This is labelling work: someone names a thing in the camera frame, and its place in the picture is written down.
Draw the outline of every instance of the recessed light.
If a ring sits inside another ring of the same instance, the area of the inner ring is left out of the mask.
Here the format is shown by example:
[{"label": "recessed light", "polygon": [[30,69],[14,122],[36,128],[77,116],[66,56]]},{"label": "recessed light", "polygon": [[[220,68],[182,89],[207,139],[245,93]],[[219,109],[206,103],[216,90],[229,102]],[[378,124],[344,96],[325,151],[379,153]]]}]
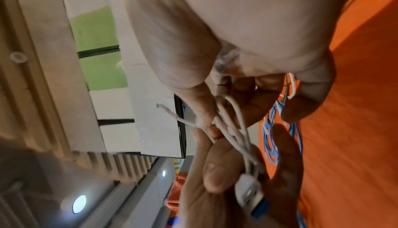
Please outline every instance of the recessed light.
[{"label": "recessed light", "polygon": [[79,212],[81,212],[84,209],[84,207],[86,206],[86,203],[87,203],[87,199],[86,199],[85,195],[78,197],[74,201],[73,206],[72,206],[73,213],[78,214]]}]

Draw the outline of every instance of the orange surface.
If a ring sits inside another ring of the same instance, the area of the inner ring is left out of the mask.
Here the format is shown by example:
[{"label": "orange surface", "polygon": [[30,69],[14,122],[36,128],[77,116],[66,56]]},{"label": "orange surface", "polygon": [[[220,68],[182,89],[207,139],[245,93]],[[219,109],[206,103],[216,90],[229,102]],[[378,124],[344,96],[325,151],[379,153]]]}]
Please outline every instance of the orange surface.
[{"label": "orange surface", "polygon": [[336,82],[301,122],[304,215],[309,227],[396,228],[398,0],[354,0],[331,47]]}]

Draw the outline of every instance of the skin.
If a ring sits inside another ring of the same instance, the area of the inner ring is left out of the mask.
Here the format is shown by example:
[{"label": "skin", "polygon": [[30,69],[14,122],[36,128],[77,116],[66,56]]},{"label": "skin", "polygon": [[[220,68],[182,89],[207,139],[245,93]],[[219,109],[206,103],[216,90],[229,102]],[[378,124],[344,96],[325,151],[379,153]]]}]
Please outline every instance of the skin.
[{"label": "skin", "polygon": [[[217,113],[204,82],[210,74],[218,95],[238,101],[246,126],[270,110],[285,73],[300,80],[282,112],[288,123],[313,113],[332,87],[336,73],[329,43],[345,0],[123,2],[150,67],[193,109],[197,126],[214,138],[221,135],[209,127]],[[231,150],[229,156],[239,154]],[[203,172],[211,193],[225,192],[240,174],[230,163],[234,159],[220,160],[215,166],[225,173]]]},{"label": "skin", "polygon": [[[182,227],[299,227],[296,209],[303,180],[303,160],[297,142],[284,126],[277,124],[272,129],[280,160],[272,179],[266,173],[259,177],[263,193],[270,201],[270,209],[257,222],[238,205],[233,187],[224,191],[222,187],[217,188],[204,181],[205,173],[217,178],[220,173],[228,173],[235,184],[243,170],[240,153],[225,138],[218,139],[213,145],[201,129],[195,129],[193,134],[197,140],[197,152],[181,192]],[[253,153],[262,160],[255,146]],[[229,169],[220,169],[219,165],[226,163],[230,165]]]}]

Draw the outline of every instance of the bundle of blue cable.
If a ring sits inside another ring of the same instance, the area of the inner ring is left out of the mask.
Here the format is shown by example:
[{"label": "bundle of blue cable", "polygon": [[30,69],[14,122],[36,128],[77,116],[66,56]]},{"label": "bundle of blue cable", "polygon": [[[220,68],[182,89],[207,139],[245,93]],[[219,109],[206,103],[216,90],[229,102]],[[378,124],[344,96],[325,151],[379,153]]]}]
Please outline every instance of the bundle of blue cable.
[{"label": "bundle of blue cable", "polygon": [[[278,164],[279,157],[278,157],[278,148],[276,147],[274,140],[272,139],[271,128],[275,124],[276,113],[278,112],[280,115],[284,106],[285,106],[284,103],[276,101],[274,106],[269,111],[268,117],[264,120],[264,124],[262,127],[265,155],[267,157],[267,160],[271,164],[275,165]],[[301,138],[300,129],[298,127],[299,126],[297,123],[289,124],[289,132],[292,137],[295,137],[297,134],[300,152],[301,154],[303,154],[303,140]],[[299,211],[297,211],[297,220],[300,225],[300,228],[307,227]]]}]

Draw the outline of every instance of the green panel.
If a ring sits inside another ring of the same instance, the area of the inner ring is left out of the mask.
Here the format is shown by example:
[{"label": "green panel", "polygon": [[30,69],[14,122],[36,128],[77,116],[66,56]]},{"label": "green panel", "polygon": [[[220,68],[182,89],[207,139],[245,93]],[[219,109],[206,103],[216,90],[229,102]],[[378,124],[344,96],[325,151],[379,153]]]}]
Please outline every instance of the green panel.
[{"label": "green panel", "polygon": [[89,90],[127,87],[120,52],[80,59]]},{"label": "green panel", "polygon": [[69,19],[79,51],[118,45],[110,6]]}]

